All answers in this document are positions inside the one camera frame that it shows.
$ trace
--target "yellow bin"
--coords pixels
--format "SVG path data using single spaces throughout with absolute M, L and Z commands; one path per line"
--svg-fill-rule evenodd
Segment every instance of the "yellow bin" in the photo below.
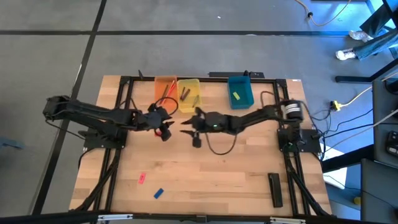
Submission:
M 197 106 L 201 106 L 201 96 L 200 96 L 200 85 L 199 79 L 192 78 L 186 80 L 179 80 L 177 82 L 177 89 L 178 89 L 178 108 L 183 113 L 193 113 L 195 112 L 195 108 Z M 182 90 L 184 90 L 184 94 L 189 91 L 187 97 L 182 101 L 181 96 Z

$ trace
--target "yellow cable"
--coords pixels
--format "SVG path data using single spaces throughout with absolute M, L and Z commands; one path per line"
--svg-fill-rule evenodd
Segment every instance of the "yellow cable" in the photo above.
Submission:
M 392 75 L 387 76 L 386 78 L 383 78 L 381 81 L 386 81 L 387 79 L 393 77 L 394 75 L 397 75 L 398 72 L 395 72 Z M 340 108 L 344 107 L 344 106 L 348 106 L 350 104 L 352 104 L 352 102 L 354 102 L 356 99 L 358 99 L 358 97 L 360 97 L 363 93 L 365 93 L 366 91 L 370 90 L 372 87 L 370 86 L 369 88 L 365 89 L 364 91 L 362 91 L 360 94 L 356 95 L 351 101 L 349 101 L 346 104 L 340 105 Z
M 308 15 L 308 13 L 310 13 L 309 8 L 308 8 L 302 1 L 300 1 L 300 0 L 294 0 L 294 1 L 297 1 L 300 5 L 302 5 L 302 6 L 304 7 L 304 9 L 305 9 L 307 15 Z M 318 26 L 318 27 L 325 26 L 325 25 L 329 24 L 331 21 L 334 21 L 334 20 L 338 17 L 338 15 L 340 15 L 340 14 L 344 11 L 344 9 L 348 6 L 348 4 L 349 4 L 350 2 L 351 2 L 351 0 L 348 0 L 347 4 L 341 9 L 341 11 L 340 11 L 334 18 L 332 18 L 331 20 L 329 20 L 329 21 L 326 22 L 326 23 L 317 24 L 317 23 L 313 20 L 313 17 L 312 17 L 312 16 L 310 16 L 310 19 L 311 19 L 312 22 L 313 22 L 316 26 Z

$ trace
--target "blue bin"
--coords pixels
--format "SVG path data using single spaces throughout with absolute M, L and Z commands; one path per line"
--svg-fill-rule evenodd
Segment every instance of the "blue bin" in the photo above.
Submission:
M 233 93 L 236 92 L 240 99 L 237 100 Z M 248 109 L 254 104 L 250 78 L 248 76 L 228 78 L 229 103 L 233 110 Z

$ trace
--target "plastic bin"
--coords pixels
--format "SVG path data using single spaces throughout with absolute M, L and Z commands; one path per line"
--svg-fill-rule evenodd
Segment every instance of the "plastic bin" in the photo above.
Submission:
M 199 85 L 199 79 L 197 78 L 192 78 L 192 79 L 186 79 L 186 80 L 179 80 L 177 82 L 177 87 L 178 87 L 178 108 L 180 109 L 181 112 L 183 113 L 193 113 L 195 112 L 195 108 L 197 106 L 201 105 L 201 95 L 200 95 L 200 85 Z M 182 90 L 185 87 L 185 92 L 190 89 L 189 94 L 187 97 L 184 99 L 184 101 L 181 100 L 181 95 L 182 95 Z M 198 101 L 195 105 L 195 98 L 198 97 Z
M 236 92 L 240 99 L 237 100 L 233 93 Z M 233 110 L 248 109 L 254 104 L 250 78 L 248 76 L 228 78 L 229 103 Z
M 175 87 L 168 96 L 175 99 L 178 102 L 178 100 L 177 100 L 178 99 L 177 98 L 177 76 L 155 77 L 155 101 L 157 101 L 158 99 L 160 99 L 163 96 L 166 86 L 167 86 L 167 92 L 169 91 L 170 87 L 172 86 L 173 81 L 174 81 Z M 169 114 L 171 112 L 173 112 L 177 107 L 174 100 L 171 100 L 171 99 L 165 99 L 161 104 L 158 103 L 157 105 L 165 108 Z

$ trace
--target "concrete floor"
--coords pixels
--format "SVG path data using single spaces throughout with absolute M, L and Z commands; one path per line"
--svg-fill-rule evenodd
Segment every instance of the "concrete floor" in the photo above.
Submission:
M 100 2 L 2 0 L 0 29 L 91 30 Z M 345 5 L 304 2 L 318 22 L 332 18 Z M 353 2 L 330 25 L 316 27 L 307 23 L 304 9 L 294 0 L 112 0 L 99 29 L 347 31 L 359 29 L 369 16 L 365 3 Z M 56 132 L 44 123 L 45 99 L 70 93 L 87 40 L 87 36 L 0 36 L 0 136 L 26 145 L 23 150 L 0 150 L 0 217 L 29 212 Z M 347 102 L 368 86 L 337 84 L 335 75 L 369 76 L 392 60 L 388 50 L 361 62 L 335 58 L 335 51 L 359 44 L 348 37 L 97 36 L 78 99 L 94 103 L 103 75 L 137 75 L 140 69 L 144 75 L 205 77 L 210 71 L 248 69 L 264 72 L 268 78 L 302 79 L 310 110 L 318 111 L 330 100 Z M 333 114 L 333 127 L 371 107 L 369 91 Z M 342 129 L 371 122 L 369 114 Z M 325 129 L 324 123 L 319 126 Z M 79 129 L 75 124 L 69 127 Z M 349 135 L 330 138 L 327 144 Z M 369 131 L 337 149 L 350 152 L 372 142 Z M 81 140 L 66 136 L 45 213 L 67 211 L 81 149 Z M 348 169 L 347 184 L 359 187 L 358 175 L 355 167 Z

